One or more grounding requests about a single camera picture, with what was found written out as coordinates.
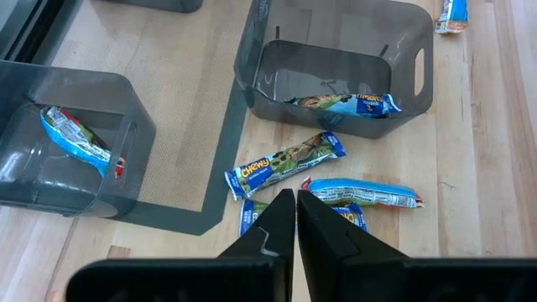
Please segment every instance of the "translucent storage bin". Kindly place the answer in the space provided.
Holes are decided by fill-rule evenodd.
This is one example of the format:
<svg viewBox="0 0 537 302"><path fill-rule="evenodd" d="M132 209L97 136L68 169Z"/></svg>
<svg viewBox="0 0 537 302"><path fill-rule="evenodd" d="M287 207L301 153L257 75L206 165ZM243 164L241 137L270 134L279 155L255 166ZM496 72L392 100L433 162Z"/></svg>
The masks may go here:
<svg viewBox="0 0 537 302"><path fill-rule="evenodd" d="M179 13L192 13L203 4L203 0L107 0L117 3L165 9Z"/></svg>
<svg viewBox="0 0 537 302"><path fill-rule="evenodd" d="M416 64L421 50L423 62ZM253 0L235 75L258 117L380 138L430 108L432 61L433 22L413 4ZM416 72L422 76L420 91L414 87ZM403 111L372 119L284 103L347 93L391 93Z"/></svg>
<svg viewBox="0 0 537 302"><path fill-rule="evenodd" d="M126 160L120 178L56 146L39 110L65 107ZM120 216L135 205L155 126L122 75L0 61L0 205L64 216Z"/></svg>

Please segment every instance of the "wood grain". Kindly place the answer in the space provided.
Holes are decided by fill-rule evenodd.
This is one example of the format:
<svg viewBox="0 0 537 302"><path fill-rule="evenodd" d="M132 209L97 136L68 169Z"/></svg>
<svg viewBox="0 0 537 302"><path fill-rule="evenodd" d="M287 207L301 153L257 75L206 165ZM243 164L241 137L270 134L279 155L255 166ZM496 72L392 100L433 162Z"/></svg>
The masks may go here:
<svg viewBox="0 0 537 302"><path fill-rule="evenodd" d="M177 121L179 111L194 106L192 99L214 102L227 96L232 83L232 62L250 0L232 0L230 7L219 1L206 0L193 14L85 1L54 64L126 75L152 116L160 118L158 125L164 126L159 131L175 132L182 140L186 127L202 125L196 117ZM407 2L420 5L433 18L443 3ZM287 3L289 14L297 13L300 22L318 18L311 14L308 1ZM307 174L415 188L425 199L425 209L364 209L371 233L410 256L536 256L537 3L472 0L468 5L471 23L465 33L435 36L433 107L378 140L338 134L348 156ZM328 24L312 26L343 34L355 30L349 15L340 21L333 18L342 13L330 12ZM301 36L291 25L282 38ZM217 43L211 33L216 27L223 37ZM310 38L326 45L349 43L339 36ZM207 82L218 88L210 90ZM184 107L170 109L166 102ZM315 133L318 130L264 121L248 113L236 163L300 143ZM206 145L217 135L218 131L205 137ZM160 141L156 148L175 148L178 143ZM184 153L199 155L192 149ZM162 162L153 159L147 181L157 190L146 191L144 198L174 204L173 191L160 182L173 181L194 164L177 159L176 155ZM155 176L160 172L164 178ZM206 182L206 177L198 179ZM304 177L293 176L259 192L256 199L271 201L285 187L296 189ZM186 185L172 184L174 190ZM183 206L195 210L200 205ZM197 237L102 219L73 220L0 208L0 300L61 301L69 277L97 259L214 257L237 239L239 210L240 203L228 196L222 222ZM295 266L295 301L307 301L298 248Z"/></svg>

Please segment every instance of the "wooden table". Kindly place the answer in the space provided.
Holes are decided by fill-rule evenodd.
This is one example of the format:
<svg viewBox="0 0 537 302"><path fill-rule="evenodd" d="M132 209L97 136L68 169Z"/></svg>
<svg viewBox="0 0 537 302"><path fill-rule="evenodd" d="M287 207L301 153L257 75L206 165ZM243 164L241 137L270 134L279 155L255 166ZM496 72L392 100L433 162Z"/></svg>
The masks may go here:
<svg viewBox="0 0 537 302"><path fill-rule="evenodd" d="M194 97L216 102L219 93L227 96L249 2L206 0L200 11L183 15L88 0L54 65L124 74L152 117L164 125L160 131L168 126L179 129L173 112L159 112L159 104L190 106ZM409 2L433 18L443 3ZM471 0L468 5L471 24L464 34L435 35L433 107L386 138L341 135L347 159L313 169L311 175L353 175L416 188L426 209L365 210L371 233L410 256L534 256L537 39L532 33L537 31L537 4ZM215 34L221 38L215 40ZM216 85L213 92L204 92L208 81ZM248 114L237 163L317 132ZM166 143L158 135L154 150ZM146 197L167 194L159 183L173 180L179 169L152 160L146 178L157 189L144 190ZM203 186L206 176L199 177ZM301 178L303 174L266 189L259 198L271 200ZM228 199L222 222L200 237L104 219L0 208L0 299L60 301L77 269L106 257L216 256L237 239L239 208L240 203ZM295 256L295 300L308 300L298 250Z"/></svg>

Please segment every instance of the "granola bar wrapper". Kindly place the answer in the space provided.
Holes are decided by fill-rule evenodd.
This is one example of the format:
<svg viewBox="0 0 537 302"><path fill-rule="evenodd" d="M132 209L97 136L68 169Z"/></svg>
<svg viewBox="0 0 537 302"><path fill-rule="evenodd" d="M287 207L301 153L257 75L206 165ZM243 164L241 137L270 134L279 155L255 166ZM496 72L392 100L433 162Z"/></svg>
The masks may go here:
<svg viewBox="0 0 537 302"><path fill-rule="evenodd" d="M241 218L239 222L239 236L244 235L244 233L252 226L252 224L258 219L259 215L265 211L269 204L246 199L242 203L241 209ZM332 209L339 213L341 216L345 217L352 224L357 227L362 228L364 231L368 231L368 226L366 221L363 218L362 209L360 206L351 203L346 206L333 206Z"/></svg>
<svg viewBox="0 0 537 302"><path fill-rule="evenodd" d="M418 193L405 185L351 179L311 180L308 177L301 189L310 191L329 206L357 203L360 206L424 207Z"/></svg>
<svg viewBox="0 0 537 302"><path fill-rule="evenodd" d="M295 97L289 101L304 108L315 108L335 113L368 118L387 118L390 113L401 112L392 95L342 94Z"/></svg>
<svg viewBox="0 0 537 302"><path fill-rule="evenodd" d="M235 200L247 199L257 190L345 155L340 140L331 132L323 132L294 147L236 167L224 176Z"/></svg>
<svg viewBox="0 0 537 302"><path fill-rule="evenodd" d="M95 133L64 108L46 107L41 110L40 119L47 135L58 147L70 156L94 166L101 177L104 177L112 155ZM116 178L121 177L125 164L125 160L121 158L117 162Z"/></svg>
<svg viewBox="0 0 537 302"><path fill-rule="evenodd" d="M467 0L444 0L444 10L436 22L437 34L458 34L468 27Z"/></svg>

